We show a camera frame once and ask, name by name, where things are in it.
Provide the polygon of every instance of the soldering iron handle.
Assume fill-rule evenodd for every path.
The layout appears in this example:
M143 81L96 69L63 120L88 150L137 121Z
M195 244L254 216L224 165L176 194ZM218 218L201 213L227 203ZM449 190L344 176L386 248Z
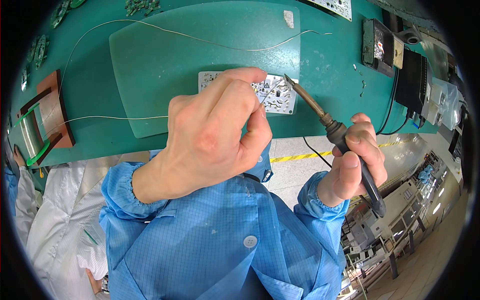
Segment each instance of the soldering iron handle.
M328 140L335 144L337 148L340 150L341 153L345 153L350 151L345 142L345 135L347 135L347 128L343 123L337 123L334 121L332 126L329 126L327 129L327 138ZM372 200L372 207L374 212L380 216L384 217L386 213L385 203L378 192L377 186L375 185L375 181L368 170L367 163L360 157L360 165L361 165L361 182L365 186L370 199Z

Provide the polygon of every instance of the fingernail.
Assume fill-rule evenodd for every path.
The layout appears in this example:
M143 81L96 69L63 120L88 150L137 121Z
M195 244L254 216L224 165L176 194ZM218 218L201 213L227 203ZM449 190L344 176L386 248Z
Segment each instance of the fingernail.
M343 160L343 165L347 168L352 169L352 168L356 168L356 167L359 166L359 161L358 161L358 159L356 159L354 161L352 161L351 159L344 159Z
M263 104L263 103L261 104L260 112L262 113L262 117L264 117L266 119L267 115L265 113L265 104Z
M360 138L352 134L345 136L345 139L350 143L354 143L354 144L360 143Z

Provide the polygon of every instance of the green workbench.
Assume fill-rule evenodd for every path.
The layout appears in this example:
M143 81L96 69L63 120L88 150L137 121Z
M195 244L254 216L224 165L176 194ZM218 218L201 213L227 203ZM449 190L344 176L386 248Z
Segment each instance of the green workbench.
M204 2L215 1L161 0L160 5L161 10L167 11ZM354 113L364 112L370 116L375 128L379 129L388 111L393 79L363 66L360 48L362 20L365 18L381 20L381 9L366 0L352 0L352 22L349 22L342 17L327 14L294 0L265 2L297 7L300 11L302 31L312 29L333 33L327 36L308 33L301 36L300 84L325 111L347 126L351 125L349 118ZM18 74L18 88L15 88L12 100L12 121L16 121L15 113L20 107L36 96L36 85L43 78L56 69L60 69L63 75L73 46L86 31L106 21L125 19L125 14L124 1L86 1L81 7L72 10L56 29L51 29L49 24L45 24L38 33L49 35L48 59L40 69L31 70L29 86L25 92L20 89ZM143 13L136 13L128 18L144 19ZM78 44L62 84L69 119L92 115L126 117L113 73L108 37L128 25L129 22L116 22L101 26L87 34ZM420 45L411 48L424 55ZM357 66L357 70L354 70L353 64ZM325 130L313 111L301 99L298 99L297 103L296 114L269 118L273 137L325 135ZM384 132L390 132L403 123L405 117L402 112L403 106L394 103ZM53 149L41 166L160 149L165 147L167 140L167 134L137 139L126 120L90 118L72 121L70 126L76 145L73 148ZM420 130L409 123L400 132L436 131L436 126L426 122ZM40 132L42 135L45 134L42 126ZM23 155L27 155L19 127L12 128L9 139L12 146L17 144Z

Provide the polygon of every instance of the solder wire spool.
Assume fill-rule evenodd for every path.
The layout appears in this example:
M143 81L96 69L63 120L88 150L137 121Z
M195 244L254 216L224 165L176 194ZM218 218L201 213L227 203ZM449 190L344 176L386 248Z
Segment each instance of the solder wire spool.
M24 137L29 156L26 162L27 166L33 165L45 153L50 145L49 139L42 141L40 130L36 123L34 109L38 105L39 103L33 105L14 125L14 127L16 127L20 124L20 129L22 130L22 136Z

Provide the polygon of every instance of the yellow floor tape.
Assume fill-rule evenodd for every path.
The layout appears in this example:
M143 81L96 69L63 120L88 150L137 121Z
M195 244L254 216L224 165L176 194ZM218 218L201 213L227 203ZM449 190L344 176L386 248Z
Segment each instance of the yellow floor tape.
M387 146L393 146L397 144L403 144L403 143L408 143L413 141L413 139L409 140L403 140L403 141L398 141L398 142L393 142L393 143L386 143L386 144L380 144L378 147L387 147ZM326 151L326 152L320 152L319 153L321 156L328 156L332 155L332 151ZM279 163L283 161L289 161L289 160L298 160L298 159L305 159L305 158L313 158L313 157L318 157L317 154L315 153L310 153L310 154L300 154L300 155L293 155L293 156L285 156L285 157L277 157L277 158L271 158L270 163Z

